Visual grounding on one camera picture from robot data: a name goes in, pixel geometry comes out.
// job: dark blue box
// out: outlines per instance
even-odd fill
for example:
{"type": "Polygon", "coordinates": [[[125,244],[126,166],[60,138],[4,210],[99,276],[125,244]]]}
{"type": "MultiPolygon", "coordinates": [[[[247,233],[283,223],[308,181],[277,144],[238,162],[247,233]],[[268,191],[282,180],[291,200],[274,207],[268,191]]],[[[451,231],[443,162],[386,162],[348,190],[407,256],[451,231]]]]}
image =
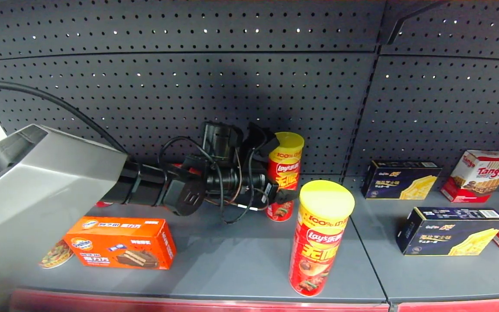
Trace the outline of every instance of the dark blue box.
{"type": "Polygon", "coordinates": [[[372,160],[362,193],[365,198],[422,200],[441,171],[434,162],[372,160]]]}
{"type": "Polygon", "coordinates": [[[404,255],[478,255],[498,232],[491,208],[415,207],[396,242],[404,255]]]}

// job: gray shelf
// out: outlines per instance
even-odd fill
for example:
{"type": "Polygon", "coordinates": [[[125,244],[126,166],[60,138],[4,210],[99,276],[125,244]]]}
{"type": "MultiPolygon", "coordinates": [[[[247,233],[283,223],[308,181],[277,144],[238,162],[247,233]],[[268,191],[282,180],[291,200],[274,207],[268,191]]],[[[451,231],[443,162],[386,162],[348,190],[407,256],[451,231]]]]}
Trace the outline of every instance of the gray shelf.
{"type": "MultiPolygon", "coordinates": [[[[240,210],[231,208],[228,213],[240,210]]],[[[381,303],[386,300],[355,228],[348,225],[337,260],[320,296],[306,298],[288,283],[295,230],[250,211],[234,225],[220,223],[218,208],[203,206],[190,217],[162,208],[112,205],[91,215],[166,218],[178,255],[168,271],[92,268],[75,257],[60,267],[38,268],[22,280],[27,288],[57,292],[162,298],[381,303]]]]}
{"type": "Polygon", "coordinates": [[[485,204],[450,204],[438,192],[424,200],[365,200],[355,192],[352,220],[390,302],[441,302],[499,298],[499,247],[491,242],[476,257],[405,257],[395,242],[398,225],[414,206],[492,207],[499,211],[499,192],[485,204]]]}

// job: lay's chip can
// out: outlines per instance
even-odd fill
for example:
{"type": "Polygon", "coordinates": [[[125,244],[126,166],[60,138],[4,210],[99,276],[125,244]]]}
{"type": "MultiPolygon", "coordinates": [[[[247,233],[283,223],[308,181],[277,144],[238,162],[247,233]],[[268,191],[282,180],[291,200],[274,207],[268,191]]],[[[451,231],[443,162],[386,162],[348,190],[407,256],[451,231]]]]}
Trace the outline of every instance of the lay's chip can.
{"type": "Polygon", "coordinates": [[[289,282],[297,293],[317,296],[327,282],[355,200],[344,186],[315,180],[301,188],[299,204],[289,282]]]}
{"type": "MultiPolygon", "coordinates": [[[[269,154],[269,175],[279,184],[279,188],[295,190],[305,141],[293,132],[278,132],[276,136],[280,146],[269,154]]],[[[272,203],[267,208],[267,216],[272,221],[282,222],[290,219],[293,210],[293,201],[281,205],[272,203]]]]}

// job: yellow lid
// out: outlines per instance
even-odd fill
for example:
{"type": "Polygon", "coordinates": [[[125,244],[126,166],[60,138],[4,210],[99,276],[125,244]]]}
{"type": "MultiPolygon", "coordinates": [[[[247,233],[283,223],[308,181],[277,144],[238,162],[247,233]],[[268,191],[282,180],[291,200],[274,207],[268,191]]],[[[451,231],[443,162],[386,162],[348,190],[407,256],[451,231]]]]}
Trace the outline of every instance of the yellow lid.
{"type": "Polygon", "coordinates": [[[305,183],[299,201],[318,218],[333,221],[347,218],[353,211],[355,199],[344,186],[332,181],[315,180],[305,183]]]}
{"type": "Polygon", "coordinates": [[[293,132],[277,132],[275,133],[277,139],[280,142],[281,148],[301,150],[303,148],[304,140],[303,138],[293,132]]]}

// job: perforated metal wall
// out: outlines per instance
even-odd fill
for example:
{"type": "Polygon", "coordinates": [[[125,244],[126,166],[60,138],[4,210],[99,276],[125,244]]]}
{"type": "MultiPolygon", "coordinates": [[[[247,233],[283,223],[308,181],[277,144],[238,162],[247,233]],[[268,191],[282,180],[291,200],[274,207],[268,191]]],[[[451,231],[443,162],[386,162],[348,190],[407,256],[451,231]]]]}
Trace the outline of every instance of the perforated metal wall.
{"type": "MultiPolygon", "coordinates": [[[[1,1],[0,79],[70,101],[145,162],[168,138],[198,138],[204,120],[301,133],[303,173],[338,180],[346,169],[345,182],[359,183],[372,158],[431,159],[447,176],[463,150],[499,150],[499,2],[391,0],[384,9],[1,1]],[[394,29],[392,44],[376,45],[394,29]]],[[[72,118],[0,91],[7,132],[34,122],[93,138],[72,118]]],[[[188,151],[178,144],[168,158],[188,151]]]]}
{"type": "Polygon", "coordinates": [[[0,1],[0,59],[131,52],[373,51],[382,1],[0,1]]]}
{"type": "MultiPolygon", "coordinates": [[[[339,175],[383,10],[382,1],[3,1],[0,80],[63,97],[145,162],[171,137],[199,138],[205,120],[253,121],[305,137],[303,173],[339,175]]],[[[0,123],[97,140],[14,92],[0,91],[0,123]]],[[[175,144],[167,156],[188,152],[175,144]]]]}
{"type": "MultiPolygon", "coordinates": [[[[386,14],[400,6],[389,2],[386,14]]],[[[396,32],[383,54],[499,59],[499,1],[451,1],[409,17],[396,32]]]]}
{"type": "MultiPolygon", "coordinates": [[[[252,121],[294,131],[306,142],[302,170],[340,174],[372,54],[76,55],[0,61],[0,80],[63,97],[151,162],[168,139],[200,138],[206,120],[245,129],[252,121]]],[[[94,133],[55,105],[0,91],[7,132],[42,123],[77,136],[94,133]]],[[[178,144],[169,156],[181,160],[178,144]]]]}
{"type": "Polygon", "coordinates": [[[463,151],[499,150],[499,61],[381,56],[347,179],[371,159],[430,159],[448,176],[463,151]]]}

